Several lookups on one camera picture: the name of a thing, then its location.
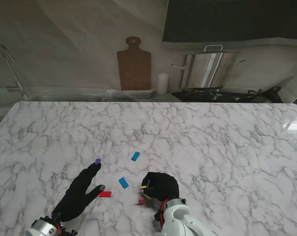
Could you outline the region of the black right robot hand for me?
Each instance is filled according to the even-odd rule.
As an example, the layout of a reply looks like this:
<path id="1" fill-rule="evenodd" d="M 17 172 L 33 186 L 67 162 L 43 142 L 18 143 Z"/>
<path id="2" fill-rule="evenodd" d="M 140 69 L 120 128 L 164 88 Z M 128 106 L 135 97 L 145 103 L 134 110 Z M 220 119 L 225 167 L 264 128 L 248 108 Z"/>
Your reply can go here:
<path id="1" fill-rule="evenodd" d="M 179 198 L 179 185 L 177 180 L 167 173 L 148 172 L 142 180 L 143 193 L 149 198 L 156 198 L 160 202 L 167 199 Z"/>

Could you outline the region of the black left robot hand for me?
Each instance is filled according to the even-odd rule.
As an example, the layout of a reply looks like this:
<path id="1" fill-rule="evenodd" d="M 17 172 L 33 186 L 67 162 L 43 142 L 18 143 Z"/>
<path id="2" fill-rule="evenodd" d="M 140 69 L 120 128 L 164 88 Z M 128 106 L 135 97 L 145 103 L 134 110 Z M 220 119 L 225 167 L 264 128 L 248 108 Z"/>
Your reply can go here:
<path id="1" fill-rule="evenodd" d="M 100 168 L 100 163 L 92 163 L 88 168 L 80 172 L 72 181 L 64 197 L 52 211 L 53 220 L 67 222 L 77 218 L 104 191 L 105 186 L 98 185 L 89 193 L 86 192 Z"/>

